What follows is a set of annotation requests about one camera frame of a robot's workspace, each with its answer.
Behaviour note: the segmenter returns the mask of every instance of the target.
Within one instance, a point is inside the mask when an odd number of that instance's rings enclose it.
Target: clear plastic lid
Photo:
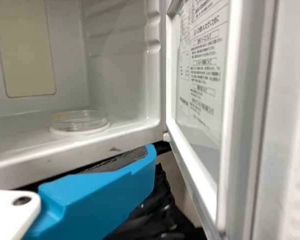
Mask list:
[[[59,135],[76,136],[99,133],[109,126],[107,115],[103,111],[64,111],[51,116],[50,131]]]

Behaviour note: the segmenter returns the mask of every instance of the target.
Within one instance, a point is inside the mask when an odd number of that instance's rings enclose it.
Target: blue plastic object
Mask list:
[[[24,239],[102,239],[153,190],[156,150],[111,172],[67,175],[39,186],[41,212]]]

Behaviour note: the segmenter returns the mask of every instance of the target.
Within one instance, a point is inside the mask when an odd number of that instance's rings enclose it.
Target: white sticker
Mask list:
[[[229,0],[184,0],[180,8],[178,107],[220,143]]]

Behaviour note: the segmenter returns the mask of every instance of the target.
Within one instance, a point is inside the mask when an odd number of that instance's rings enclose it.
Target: refrigerator door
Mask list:
[[[208,239],[249,239],[273,1],[171,0],[166,124]]]

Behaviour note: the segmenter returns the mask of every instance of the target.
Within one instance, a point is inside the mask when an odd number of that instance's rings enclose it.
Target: mini fridge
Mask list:
[[[300,0],[0,0],[0,189],[162,140],[208,239],[300,240]]]

